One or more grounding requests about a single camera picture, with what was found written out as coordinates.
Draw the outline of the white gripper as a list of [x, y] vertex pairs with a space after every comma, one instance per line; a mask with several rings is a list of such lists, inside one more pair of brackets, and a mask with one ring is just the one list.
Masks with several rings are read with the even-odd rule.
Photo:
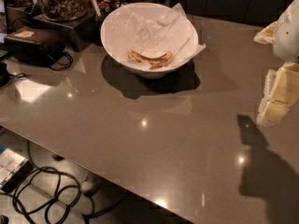
[[274, 55], [284, 63], [270, 69], [265, 78], [263, 99], [256, 122], [263, 127], [279, 124], [299, 100], [299, 0], [293, 0], [277, 22], [263, 28], [254, 41], [273, 44]]

